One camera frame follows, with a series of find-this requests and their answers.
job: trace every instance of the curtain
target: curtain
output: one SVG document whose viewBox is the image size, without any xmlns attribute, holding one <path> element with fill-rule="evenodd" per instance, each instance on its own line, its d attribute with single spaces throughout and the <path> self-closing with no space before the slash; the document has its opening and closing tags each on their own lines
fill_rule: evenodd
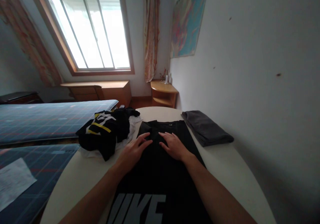
<svg viewBox="0 0 320 224">
<path fill-rule="evenodd" d="M 20 0 L 0 0 L 0 17 L 14 30 L 22 51 L 37 68 L 47 87 L 61 84 L 60 74 Z"/>
<path fill-rule="evenodd" d="M 152 81 L 157 71 L 160 0 L 144 0 L 144 78 Z"/>
</svg>

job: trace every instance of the window bar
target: window bar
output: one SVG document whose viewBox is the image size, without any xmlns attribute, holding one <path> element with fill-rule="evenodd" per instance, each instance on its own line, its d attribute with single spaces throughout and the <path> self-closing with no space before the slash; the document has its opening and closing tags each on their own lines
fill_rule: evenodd
<svg viewBox="0 0 320 224">
<path fill-rule="evenodd" d="M 79 44 L 79 42 L 78 42 L 78 39 L 77 39 L 76 33 L 74 32 L 74 29 L 73 29 L 73 27 L 72 27 L 71 21 L 70 21 L 70 19 L 69 19 L 69 16 L 68 16 L 68 13 L 67 13 L 66 7 L 64 6 L 64 3 L 63 3 L 63 1 L 62 1 L 62 0 L 60 0 L 60 2 L 61 2 L 61 5 L 62 5 L 62 7 L 63 7 L 64 13 L 66 14 L 66 17 L 67 17 L 67 19 L 68 19 L 68 22 L 69 22 L 69 25 L 70 25 L 70 27 L 71 27 L 72 33 L 73 33 L 73 35 L 74 35 L 74 38 L 76 39 L 76 42 L 77 42 L 77 44 L 78 44 L 79 50 L 80 50 L 81 55 L 82 55 L 82 58 L 83 58 L 83 60 L 84 60 L 84 64 L 86 64 L 86 67 L 88 68 L 88 65 L 87 65 L 86 59 L 84 58 L 84 55 L 83 55 L 83 53 L 82 53 L 82 50 L 81 50 L 80 44 Z"/>
<path fill-rule="evenodd" d="M 107 42 L 108 42 L 108 47 L 109 47 L 109 51 L 110 51 L 110 56 L 111 56 L 111 60 L 112 60 L 112 65 L 113 65 L 113 68 L 115 68 L 115 67 L 114 67 L 114 62 L 113 62 L 112 53 L 111 53 L 111 48 L 110 48 L 110 44 L 109 44 L 107 29 L 106 29 L 106 25 L 104 24 L 104 19 L 103 19 L 103 15 L 102 15 L 102 9 L 101 9 L 101 5 L 100 5 L 100 0 L 97 0 L 97 1 L 98 1 L 98 6 L 99 6 L 99 10 L 100 10 L 100 15 L 101 15 L 101 19 L 102 19 L 102 24 L 103 24 L 104 32 L 106 33 L 106 38 L 107 38 Z"/>
<path fill-rule="evenodd" d="M 99 50 L 100 58 L 101 58 L 101 61 L 102 61 L 102 65 L 105 68 L 104 63 L 103 63 L 103 59 L 102 59 L 102 55 L 101 55 L 101 51 L 100 51 L 100 47 L 99 47 L 99 44 L 98 44 L 97 34 L 96 34 L 96 31 L 95 31 L 94 26 L 93 26 L 93 21 L 92 21 L 92 18 L 91 18 L 91 14 L 89 12 L 89 7 L 88 7 L 87 0 L 83 0 L 83 2 L 84 2 L 84 5 L 86 7 L 86 10 L 87 10 L 87 14 L 88 14 L 88 17 L 89 17 L 89 21 L 90 21 L 90 24 L 91 24 L 91 28 L 92 28 L 92 31 L 93 31 L 94 38 L 96 39 L 96 43 L 97 43 L 97 47 L 98 47 L 98 50 Z"/>
</svg>

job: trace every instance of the white table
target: white table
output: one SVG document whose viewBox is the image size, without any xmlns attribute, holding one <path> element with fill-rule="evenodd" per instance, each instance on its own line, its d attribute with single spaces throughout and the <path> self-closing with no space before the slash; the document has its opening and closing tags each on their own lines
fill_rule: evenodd
<svg viewBox="0 0 320 224">
<path fill-rule="evenodd" d="M 182 120 L 181 110 L 167 107 L 145 107 L 137 110 L 144 121 Z M 137 124 L 134 137 L 138 134 L 140 124 L 141 122 Z M 231 192 L 256 222 L 276 223 L 258 182 L 232 144 L 203 148 L 193 133 L 191 131 L 190 133 L 207 169 Z M 79 151 L 76 152 L 50 196 L 41 223 L 58 223 L 102 178 L 115 163 L 120 152 L 121 150 L 117 151 L 107 162 L 102 158 L 84 158 Z M 106 223 L 111 203 L 112 201 L 106 207 L 99 223 Z"/>
</svg>

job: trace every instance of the forearm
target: forearm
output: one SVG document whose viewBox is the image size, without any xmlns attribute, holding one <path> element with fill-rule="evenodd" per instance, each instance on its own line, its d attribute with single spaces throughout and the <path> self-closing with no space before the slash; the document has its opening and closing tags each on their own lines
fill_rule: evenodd
<svg viewBox="0 0 320 224">
<path fill-rule="evenodd" d="M 102 179 L 60 221 L 60 224 L 97 223 L 123 174 L 111 167 Z"/>
<path fill-rule="evenodd" d="M 204 168 L 195 155 L 192 154 L 182 161 L 214 223 L 256 223 L 231 193 Z"/>
</svg>

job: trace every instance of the hand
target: hand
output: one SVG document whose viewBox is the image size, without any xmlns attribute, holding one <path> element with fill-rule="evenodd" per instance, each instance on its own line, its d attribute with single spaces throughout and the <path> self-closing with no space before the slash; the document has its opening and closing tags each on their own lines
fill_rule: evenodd
<svg viewBox="0 0 320 224">
<path fill-rule="evenodd" d="M 160 146 L 162 146 L 162 148 L 172 158 L 178 161 L 184 161 L 186 158 L 193 155 L 186 149 L 186 147 L 180 141 L 179 137 L 177 137 L 174 133 L 170 134 L 168 132 L 159 132 L 159 135 L 162 136 L 168 144 L 168 146 L 166 146 L 166 144 L 164 144 L 163 142 L 159 142 Z"/>
<path fill-rule="evenodd" d="M 131 169 L 139 161 L 144 149 L 146 149 L 146 147 L 152 143 L 152 140 L 146 141 L 145 139 L 149 135 L 150 132 L 141 134 L 136 140 L 132 140 L 123 148 L 117 162 L 113 166 L 118 174 L 124 176 L 131 171 Z"/>
</svg>

